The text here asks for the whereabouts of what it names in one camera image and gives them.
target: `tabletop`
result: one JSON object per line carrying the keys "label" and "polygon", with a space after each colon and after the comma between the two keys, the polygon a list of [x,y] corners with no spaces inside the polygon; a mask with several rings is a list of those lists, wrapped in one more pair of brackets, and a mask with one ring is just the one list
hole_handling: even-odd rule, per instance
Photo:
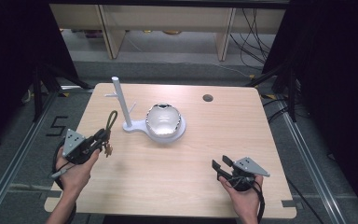
{"label": "tabletop", "polygon": [[[293,218],[293,200],[268,121],[254,88],[121,84],[131,119],[145,119],[152,105],[175,106],[186,119],[177,141],[159,144],[144,133],[126,133],[111,83],[98,84],[77,127],[85,136],[104,128],[112,110],[118,117],[110,142],[112,156],[102,153],[88,185],[78,198],[77,212],[168,217],[236,217],[230,198],[216,179],[212,160],[250,157],[270,173],[264,178],[264,218]],[[204,100],[208,95],[212,101]],[[55,184],[52,190],[59,190]],[[52,211],[59,198],[48,198]]]}

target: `metal bar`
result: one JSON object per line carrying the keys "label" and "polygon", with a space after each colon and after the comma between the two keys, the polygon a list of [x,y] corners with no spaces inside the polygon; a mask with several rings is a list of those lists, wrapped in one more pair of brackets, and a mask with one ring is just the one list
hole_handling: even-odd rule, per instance
{"label": "metal bar", "polygon": [[40,127],[43,124],[43,121],[48,113],[48,109],[51,107],[54,100],[57,98],[58,93],[52,92],[48,95],[46,102],[44,103],[45,109],[42,114],[39,116],[38,120],[36,120],[32,125],[28,133],[25,135],[24,140],[16,152],[16,155],[13,157],[10,165],[7,167],[5,173],[0,179],[0,205],[4,200],[7,190],[10,187],[11,182],[16,176],[17,172],[20,170],[23,161],[31,147],[31,144],[34,142],[35,136],[37,135]]}
{"label": "metal bar", "polygon": [[[280,102],[279,106],[282,109],[286,107],[286,104],[285,102]],[[315,188],[318,190],[319,195],[321,196],[324,207],[330,216],[332,223],[347,223],[332,191],[327,186],[327,183],[325,182],[315,159],[312,157],[310,149],[308,148],[301,134],[301,131],[298,129],[297,124],[291,121],[290,116],[287,113],[283,114],[283,117],[290,130],[290,133],[295,139],[298,151],[300,152],[301,157],[305,162],[308,171],[310,172],[310,177],[312,178]]]}

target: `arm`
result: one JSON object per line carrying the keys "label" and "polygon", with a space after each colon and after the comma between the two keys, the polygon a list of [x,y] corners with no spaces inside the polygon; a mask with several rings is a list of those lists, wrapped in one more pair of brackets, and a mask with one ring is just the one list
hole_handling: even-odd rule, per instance
{"label": "arm", "polygon": [[[57,168],[67,163],[66,159],[61,156],[62,151],[63,148],[60,148],[57,155]],[[87,183],[89,183],[90,172],[92,166],[98,160],[99,153],[100,150],[95,150],[89,160],[84,164],[76,165],[60,176],[63,185],[62,196],[46,221],[47,224],[65,223],[68,220],[81,190],[87,185]],[[69,168],[71,166],[73,166],[73,164],[70,163],[66,165],[65,168]]]}
{"label": "arm", "polygon": [[[243,224],[257,223],[257,211],[260,203],[257,193],[253,189],[236,191],[222,176],[219,177],[219,181],[229,194],[234,206],[234,211],[240,217],[241,222]],[[263,185],[263,176],[257,175],[255,181],[261,187]]]}

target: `green cord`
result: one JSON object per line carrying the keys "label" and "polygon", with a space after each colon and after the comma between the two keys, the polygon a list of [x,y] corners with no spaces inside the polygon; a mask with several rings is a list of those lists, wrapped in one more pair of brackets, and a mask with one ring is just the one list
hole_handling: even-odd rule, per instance
{"label": "green cord", "polygon": [[113,124],[115,123],[117,119],[117,111],[114,110],[110,113],[109,115],[109,119],[107,120],[107,123],[106,123],[106,130],[107,131],[110,131],[110,129],[112,128]]}

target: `hand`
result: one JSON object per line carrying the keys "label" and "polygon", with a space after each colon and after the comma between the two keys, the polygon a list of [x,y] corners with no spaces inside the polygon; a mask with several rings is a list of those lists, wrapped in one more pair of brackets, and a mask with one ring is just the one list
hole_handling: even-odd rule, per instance
{"label": "hand", "polygon": [[[258,200],[258,195],[255,190],[236,191],[224,177],[220,176],[219,181],[228,192],[234,206],[234,211],[240,217],[242,223],[257,223],[257,211],[260,201]],[[263,185],[263,176],[257,175],[255,182],[257,182],[261,188]]]}
{"label": "hand", "polygon": [[[63,147],[60,148],[57,154],[56,169],[65,165],[68,161],[62,156]],[[92,166],[98,160],[100,150],[95,150],[90,156],[89,160],[83,164],[73,165],[68,163],[62,169],[69,170],[60,176],[60,180],[63,186],[63,193],[71,192],[74,194],[80,194],[81,190],[89,183],[90,173]]]}

